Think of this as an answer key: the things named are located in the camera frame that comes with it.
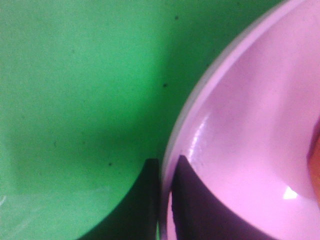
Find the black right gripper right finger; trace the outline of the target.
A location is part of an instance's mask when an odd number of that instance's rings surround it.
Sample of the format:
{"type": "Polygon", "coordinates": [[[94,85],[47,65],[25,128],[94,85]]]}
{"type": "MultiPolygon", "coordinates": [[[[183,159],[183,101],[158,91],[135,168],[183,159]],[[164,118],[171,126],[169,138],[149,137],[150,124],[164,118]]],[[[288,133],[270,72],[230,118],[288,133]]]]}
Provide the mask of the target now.
{"type": "Polygon", "coordinates": [[[171,194],[173,222],[179,240],[272,239],[217,199],[184,155],[178,159],[171,194]]]}

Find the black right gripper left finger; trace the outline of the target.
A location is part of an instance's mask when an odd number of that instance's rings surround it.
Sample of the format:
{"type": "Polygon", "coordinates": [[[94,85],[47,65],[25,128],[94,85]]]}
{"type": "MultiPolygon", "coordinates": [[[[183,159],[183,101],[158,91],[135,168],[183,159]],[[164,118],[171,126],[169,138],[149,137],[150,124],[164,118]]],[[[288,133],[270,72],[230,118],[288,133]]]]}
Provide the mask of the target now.
{"type": "Polygon", "coordinates": [[[146,159],[121,202],[83,240],[155,240],[159,218],[160,163],[146,159]]]}

